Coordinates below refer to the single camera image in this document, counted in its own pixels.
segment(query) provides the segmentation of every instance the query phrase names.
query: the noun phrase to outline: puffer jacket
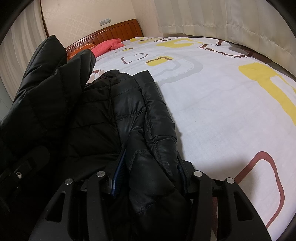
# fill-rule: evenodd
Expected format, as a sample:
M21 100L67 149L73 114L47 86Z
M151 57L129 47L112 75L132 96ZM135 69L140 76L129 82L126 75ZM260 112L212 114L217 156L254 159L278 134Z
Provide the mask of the puffer jacket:
M184 240L191 206L182 195L175 124L153 78L111 70L86 85L94 63L90 50L67 62L55 36L41 43L0 125L0 172L44 145L51 162L43 179L54 192L69 177L104 170L124 148L128 184L106 200L114 240Z

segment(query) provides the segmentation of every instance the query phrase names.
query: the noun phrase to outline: wooden headboard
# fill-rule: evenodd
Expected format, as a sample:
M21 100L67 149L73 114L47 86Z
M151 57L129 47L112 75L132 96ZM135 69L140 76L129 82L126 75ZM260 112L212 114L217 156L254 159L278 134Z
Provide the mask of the wooden headboard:
M70 54L79 47L83 46L87 43L102 43L109 39L117 39L120 38L121 41L132 39L134 37L143 37L142 30L137 19L132 19L128 21L124 21L121 23L114 24L107 28L103 28L98 30L80 40L71 44L66 48L68 57Z

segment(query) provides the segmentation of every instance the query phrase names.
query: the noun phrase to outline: white bedsheet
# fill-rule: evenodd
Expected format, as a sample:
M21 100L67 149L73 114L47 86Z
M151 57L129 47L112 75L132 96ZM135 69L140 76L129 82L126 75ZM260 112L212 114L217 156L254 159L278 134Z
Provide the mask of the white bedsheet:
M276 240L296 212L296 82L269 59L217 39L123 43L96 59L89 82L111 69L148 70L183 159L210 178L235 178Z

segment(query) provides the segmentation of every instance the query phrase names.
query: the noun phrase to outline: orange pillow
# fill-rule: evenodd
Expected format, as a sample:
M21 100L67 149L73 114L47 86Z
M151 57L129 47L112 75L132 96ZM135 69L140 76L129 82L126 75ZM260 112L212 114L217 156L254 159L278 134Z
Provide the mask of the orange pillow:
M81 47L79 47L78 49L75 49L69 56L69 59L73 58L77 53L79 53L80 51L82 50L85 50L85 49L92 49L96 46L97 44L95 43L89 43L89 44L85 44Z

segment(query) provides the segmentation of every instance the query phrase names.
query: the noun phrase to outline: screw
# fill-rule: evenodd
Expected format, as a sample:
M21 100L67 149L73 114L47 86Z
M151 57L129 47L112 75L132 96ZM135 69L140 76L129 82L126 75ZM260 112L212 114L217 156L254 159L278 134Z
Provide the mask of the screw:
M104 172L104 171L98 171L98 172L96 173L96 176L97 176L97 177L103 177L103 176L105 176L105 172Z
M201 177L201 176L202 176L202 172L200 172L200 171L195 171L195 172L194 172L194 175L195 175L196 177Z
M73 179L72 179L72 178L68 178L68 179L65 181L65 184L66 184L66 185L70 185L70 184L72 184L72 182L73 182Z
M22 173L21 172L17 172L17 178L22 179Z
M233 183L234 183L234 179L231 178L231 177L227 178L226 181L227 181L228 183L230 183L230 184L233 184Z

